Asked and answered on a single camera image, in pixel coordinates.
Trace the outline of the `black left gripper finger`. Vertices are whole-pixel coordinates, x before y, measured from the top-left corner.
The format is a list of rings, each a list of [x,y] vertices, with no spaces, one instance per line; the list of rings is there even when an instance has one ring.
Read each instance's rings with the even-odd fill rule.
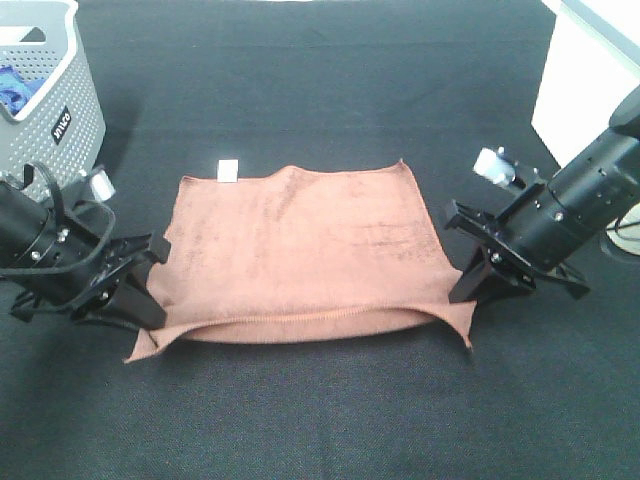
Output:
[[[86,315],[75,318],[75,325],[93,325],[109,328],[118,328],[127,331],[138,331],[140,326],[121,317],[106,316],[102,312],[88,312]]]
[[[133,277],[119,281],[108,301],[108,316],[146,330],[163,328],[166,312]]]

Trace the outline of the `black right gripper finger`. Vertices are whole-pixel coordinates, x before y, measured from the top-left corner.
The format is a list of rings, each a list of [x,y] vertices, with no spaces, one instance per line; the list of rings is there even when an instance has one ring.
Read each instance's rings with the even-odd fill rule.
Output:
[[[476,306],[480,308],[502,300],[529,296],[535,289],[535,283],[511,284],[498,280],[483,282],[475,292]]]
[[[461,277],[448,293],[452,304],[464,302],[486,302],[495,290],[495,269],[491,262],[491,251],[478,246]]]

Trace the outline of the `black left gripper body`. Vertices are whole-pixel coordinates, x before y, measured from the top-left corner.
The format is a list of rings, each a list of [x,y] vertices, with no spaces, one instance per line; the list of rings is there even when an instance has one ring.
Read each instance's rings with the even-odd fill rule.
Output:
[[[108,316],[108,301],[117,283],[131,276],[149,292],[150,268],[166,263],[170,250],[163,236],[147,234],[111,240],[71,265],[11,269],[9,280],[24,291],[9,314],[25,322],[40,314],[67,315],[72,321],[93,311]]]

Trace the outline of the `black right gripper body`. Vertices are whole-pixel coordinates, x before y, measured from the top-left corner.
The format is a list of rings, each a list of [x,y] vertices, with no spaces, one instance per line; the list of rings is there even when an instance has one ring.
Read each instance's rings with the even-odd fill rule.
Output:
[[[580,299],[590,292],[585,277],[575,268],[561,262],[543,271],[519,255],[512,246],[499,238],[498,222],[491,214],[465,206],[453,200],[445,209],[445,227],[459,230],[491,251],[495,280],[511,284],[535,283],[538,279],[564,286],[569,294]]]

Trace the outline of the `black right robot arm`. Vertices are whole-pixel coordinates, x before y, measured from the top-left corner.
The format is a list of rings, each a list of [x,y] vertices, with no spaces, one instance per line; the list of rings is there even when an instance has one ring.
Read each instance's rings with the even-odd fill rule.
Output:
[[[524,296],[539,279],[579,299],[590,288],[567,259],[639,202],[639,92],[633,90],[607,128],[548,180],[501,148],[482,149],[473,170],[514,200],[497,215],[457,201],[448,206],[447,228],[476,242],[449,301]]]

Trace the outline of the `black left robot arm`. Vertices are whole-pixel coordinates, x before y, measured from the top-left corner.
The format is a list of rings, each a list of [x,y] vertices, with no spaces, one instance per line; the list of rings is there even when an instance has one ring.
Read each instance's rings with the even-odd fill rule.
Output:
[[[1,276],[20,287],[8,315],[29,322],[62,315],[75,323],[157,330],[167,314],[146,287],[171,244],[154,233],[115,238],[115,214],[82,202],[38,203],[1,185]]]

